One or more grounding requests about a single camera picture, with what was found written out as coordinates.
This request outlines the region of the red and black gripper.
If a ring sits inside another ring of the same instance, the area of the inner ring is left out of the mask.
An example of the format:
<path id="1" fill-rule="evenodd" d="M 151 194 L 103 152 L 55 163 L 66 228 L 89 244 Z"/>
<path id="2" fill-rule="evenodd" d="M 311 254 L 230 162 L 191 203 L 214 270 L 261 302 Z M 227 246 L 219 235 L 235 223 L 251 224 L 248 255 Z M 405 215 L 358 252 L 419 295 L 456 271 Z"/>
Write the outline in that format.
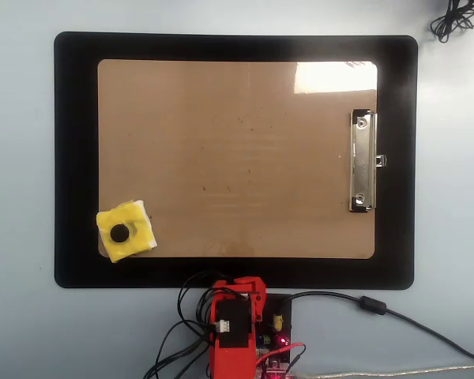
<path id="1" fill-rule="evenodd" d="M 213 285 L 212 312 L 252 312 L 254 324 L 262 322 L 266 285 L 256 276 L 218 280 Z"/>

